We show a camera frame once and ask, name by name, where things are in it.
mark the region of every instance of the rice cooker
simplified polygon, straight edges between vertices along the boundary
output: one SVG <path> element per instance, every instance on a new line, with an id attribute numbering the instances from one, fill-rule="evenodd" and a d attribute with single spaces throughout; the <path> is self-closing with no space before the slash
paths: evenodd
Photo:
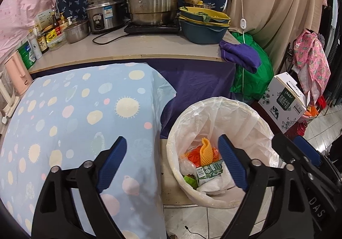
<path id="1" fill-rule="evenodd" d="M 91 32 L 105 32 L 123 26 L 124 6 L 124 0 L 88 0 L 86 11 Z"/>

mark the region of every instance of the barcode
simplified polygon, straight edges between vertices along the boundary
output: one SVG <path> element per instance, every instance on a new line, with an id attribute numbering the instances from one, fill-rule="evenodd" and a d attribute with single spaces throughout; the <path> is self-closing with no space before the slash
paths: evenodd
<path id="1" fill-rule="evenodd" d="M 197 168 L 196 172 L 199 178 L 206 176 L 206 173 L 204 172 L 202 167 Z"/>

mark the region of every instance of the cardboard box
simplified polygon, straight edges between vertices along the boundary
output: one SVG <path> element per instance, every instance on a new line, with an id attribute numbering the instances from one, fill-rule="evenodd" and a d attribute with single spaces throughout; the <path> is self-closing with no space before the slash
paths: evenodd
<path id="1" fill-rule="evenodd" d="M 214 179 L 216 176 L 219 176 L 223 172 L 222 162 L 223 160 L 221 159 L 208 166 L 196 168 L 196 179 L 198 181 L 198 185 L 201 186 L 209 180 Z"/>
<path id="2" fill-rule="evenodd" d="M 44 30 L 46 27 L 52 25 L 52 9 L 45 10 L 35 17 L 35 22 L 39 25 L 40 30 Z"/>
<path id="3" fill-rule="evenodd" d="M 310 102 L 296 86 L 297 82 L 287 73 L 271 80 L 259 104 L 285 133 L 305 113 Z"/>

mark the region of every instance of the white trash bag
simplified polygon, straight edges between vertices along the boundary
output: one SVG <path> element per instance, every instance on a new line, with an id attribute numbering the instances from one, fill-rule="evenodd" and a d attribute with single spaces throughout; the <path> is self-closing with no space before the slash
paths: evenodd
<path id="1" fill-rule="evenodd" d="M 218 148 L 218 138 L 226 134 L 232 144 L 245 150 L 251 159 L 277 167 L 279 155 L 272 149 L 273 133 L 268 124 L 243 102 L 212 97 L 188 107 L 176 120 L 167 142 L 167 156 L 172 172 L 186 195 L 197 205 L 209 208 L 238 207 L 244 192 L 238 187 L 208 196 L 194 190 L 180 173 L 179 157 L 201 145 L 203 137 Z"/>

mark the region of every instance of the metal bolt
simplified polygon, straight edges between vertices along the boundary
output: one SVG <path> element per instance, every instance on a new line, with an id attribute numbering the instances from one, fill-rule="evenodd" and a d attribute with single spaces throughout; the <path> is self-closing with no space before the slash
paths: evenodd
<path id="1" fill-rule="evenodd" d="M 287 169 L 288 171 L 292 172 L 292 171 L 295 169 L 295 167 L 292 166 L 291 164 L 287 164 L 287 165 L 286 165 L 286 169 Z"/>
<path id="2" fill-rule="evenodd" d="M 91 167 L 92 165 L 93 165 L 93 161 L 90 161 L 90 160 L 85 161 L 85 162 L 83 163 L 83 166 L 84 166 L 84 167 Z"/>
<path id="3" fill-rule="evenodd" d="M 253 159 L 252 160 L 252 165 L 256 166 L 256 167 L 260 167 L 262 165 L 261 161 L 258 159 Z"/>
<path id="4" fill-rule="evenodd" d="M 58 172 L 59 171 L 59 167 L 58 166 L 54 166 L 51 168 L 51 172 Z"/>

